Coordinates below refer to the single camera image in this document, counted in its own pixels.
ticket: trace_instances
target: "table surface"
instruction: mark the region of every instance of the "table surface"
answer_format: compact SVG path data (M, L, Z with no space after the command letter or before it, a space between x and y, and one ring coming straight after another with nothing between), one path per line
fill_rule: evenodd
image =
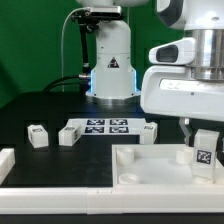
M58 145L58 131L72 118L145 118L159 125L157 143L182 144L184 135L179 119L145 114L138 104L119 107L100 106L86 102L76 93L25 93L0 110L0 150L15 148L16 165L1 188L12 187L111 187L112 144L138 144L139 137L82 136L73 147ZM49 147L34 149L28 140L27 127L41 124L48 131ZM193 120L192 127L224 132L219 122ZM181 221L215 223L224 220L222 214L129 214L129 215L67 215L67 216L0 216L0 223L16 220L27 223L33 219L42 223L67 220L67 223L167 223Z

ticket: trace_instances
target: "white foam base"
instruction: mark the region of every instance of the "white foam base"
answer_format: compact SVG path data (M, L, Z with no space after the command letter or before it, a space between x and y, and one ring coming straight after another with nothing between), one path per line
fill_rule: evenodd
M112 188L0 189L1 214L122 214L224 212L224 168L217 161L214 184L192 182L189 165L175 163L184 145L129 145L135 161L117 164L113 146ZM119 184L123 172L139 177Z

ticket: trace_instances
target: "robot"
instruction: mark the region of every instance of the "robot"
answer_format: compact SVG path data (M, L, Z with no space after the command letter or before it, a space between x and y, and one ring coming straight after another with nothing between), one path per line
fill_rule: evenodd
M224 121L222 0L157 0L157 14L184 38L153 48L142 84L146 113Z
M97 43L97 64L90 72L90 89L86 96L101 104L127 104L135 101L140 91L136 87L136 71L130 63L131 31L122 21L121 6L133 7L149 0L77 0L90 7Z

